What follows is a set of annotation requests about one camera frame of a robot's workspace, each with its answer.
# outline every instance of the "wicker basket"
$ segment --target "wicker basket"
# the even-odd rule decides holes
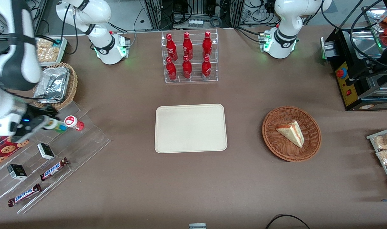
[[[78,85],[78,77],[76,76],[76,72],[73,70],[73,68],[69,64],[66,64],[66,63],[54,64],[54,65],[51,65],[47,68],[57,68],[57,67],[66,67],[71,71],[71,74],[69,77],[69,82],[68,82],[66,99],[62,103],[50,103],[51,106],[53,106],[55,109],[60,110],[63,107],[67,106],[75,97],[76,87]],[[37,87],[34,87],[32,89],[32,92],[35,93],[36,89],[37,89]],[[37,101],[33,101],[32,104],[36,107],[43,107],[45,105],[45,103],[38,103]]]
[[[304,145],[299,148],[280,134],[276,127],[296,120],[304,135]],[[307,112],[293,106],[278,107],[270,111],[263,121],[262,133],[269,149],[286,161],[299,162],[312,158],[319,150],[322,136],[316,121]]]

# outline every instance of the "robotic arm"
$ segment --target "robotic arm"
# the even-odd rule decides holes
[[[60,1],[57,3],[56,11],[62,21],[88,36],[103,63],[116,64],[128,57],[130,40],[118,34],[111,34],[103,24],[111,17],[111,9],[105,1]]]
[[[0,0],[0,14],[9,29],[9,47],[0,52],[0,136],[23,142],[44,127],[57,112],[52,107],[39,109],[6,92],[30,90],[40,80],[32,27],[32,17],[22,0]]]
[[[321,5],[325,11],[331,3],[332,0],[276,0],[275,12],[281,17],[280,26],[264,32],[263,51],[274,58],[286,58],[294,49],[302,28],[300,16],[314,14]]]

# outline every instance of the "beige tray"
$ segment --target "beige tray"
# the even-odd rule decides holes
[[[221,104],[161,106],[155,119],[155,151],[223,151],[227,148]]]

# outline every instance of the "red bottle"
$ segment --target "red bottle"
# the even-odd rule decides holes
[[[182,68],[184,69],[184,77],[189,80],[192,77],[192,64],[189,61],[189,57],[187,55],[184,56]]]
[[[209,80],[211,77],[211,67],[212,65],[209,62],[209,56],[205,56],[204,61],[202,63],[202,79]]]
[[[194,51],[192,48],[192,41],[189,39],[189,32],[184,32],[184,43],[182,44],[184,49],[184,55],[187,55],[189,59],[194,57]]]
[[[167,53],[168,56],[172,58],[173,61],[178,60],[178,54],[176,53],[176,45],[175,42],[172,40],[172,35],[170,33],[167,33]]]
[[[205,39],[202,43],[203,48],[203,58],[205,58],[206,55],[210,56],[212,54],[212,40],[211,40],[211,32],[206,31],[205,32]]]
[[[174,63],[172,63],[172,59],[170,57],[167,57],[166,60],[167,60],[166,68],[167,68],[167,73],[168,73],[169,80],[176,81],[176,68],[175,68],[175,65],[174,65]]]

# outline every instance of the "brown tablecloth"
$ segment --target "brown tablecloth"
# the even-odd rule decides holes
[[[67,57],[79,80],[75,101],[112,142],[27,213],[0,202],[0,228],[253,229],[280,213],[311,228],[387,228],[387,177],[365,139],[387,129],[387,112],[344,111],[320,55],[319,38],[331,31],[306,26],[295,51],[274,59],[235,30],[220,29],[220,80],[205,85],[164,83],[160,32],[138,34],[130,57],[113,66],[80,37]],[[73,48],[74,37],[68,40]],[[224,106],[228,148],[155,152],[156,109],[204,103]],[[284,105],[320,125],[322,147],[309,161],[285,162],[261,138],[264,116]],[[279,219],[271,228],[298,225]]]

